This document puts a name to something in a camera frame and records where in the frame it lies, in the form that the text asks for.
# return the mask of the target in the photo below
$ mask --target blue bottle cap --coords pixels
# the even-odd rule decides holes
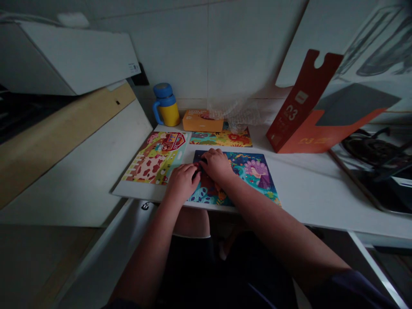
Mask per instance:
[[[170,97],[173,94],[172,86],[168,83],[160,83],[153,87],[153,92],[158,98]]]

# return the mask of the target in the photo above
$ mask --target colorful puzzle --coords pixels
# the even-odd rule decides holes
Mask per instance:
[[[229,124],[223,123],[223,130],[218,133],[193,132],[190,143],[195,145],[216,145],[228,147],[252,147],[249,129],[246,128],[239,134],[233,134],[229,130]]]
[[[196,150],[193,163],[201,160],[206,151]],[[254,189],[258,190],[279,206],[280,201],[269,169],[263,154],[250,154],[242,152],[224,152],[232,166],[233,171]],[[189,198],[191,202],[233,206],[226,193],[206,173],[201,174],[200,183],[196,191]]]
[[[152,132],[121,178],[133,182],[167,184],[182,162],[187,133]]]

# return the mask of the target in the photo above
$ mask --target kitchen counter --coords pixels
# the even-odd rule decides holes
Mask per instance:
[[[262,153],[279,194],[282,207],[300,222],[338,230],[352,230],[412,239],[412,219],[376,209],[328,153],[277,154],[265,137],[269,126],[249,126],[252,148],[220,147],[222,151]],[[158,125],[155,131],[184,132]],[[195,150],[209,145],[188,145],[183,163],[191,163]],[[160,202],[166,186],[141,184],[139,198]],[[214,210],[221,206],[186,202],[185,205]],[[225,211],[236,211],[224,206]]]

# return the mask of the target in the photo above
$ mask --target sleeve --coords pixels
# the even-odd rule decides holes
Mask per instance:
[[[131,300],[116,298],[112,303],[105,305],[102,309],[141,309],[140,306]]]
[[[365,308],[397,309],[360,272],[336,274],[317,287],[308,297],[313,309]]]

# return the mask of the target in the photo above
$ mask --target hand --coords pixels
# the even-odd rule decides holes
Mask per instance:
[[[176,205],[180,209],[200,182],[200,172],[192,180],[196,170],[194,164],[182,164],[175,168],[170,176],[163,201]]]
[[[202,168],[219,185],[225,185],[227,182],[231,182],[232,179],[237,178],[227,155],[221,149],[210,148],[208,152],[202,155],[202,158],[207,161],[207,164],[203,161],[199,162]]]

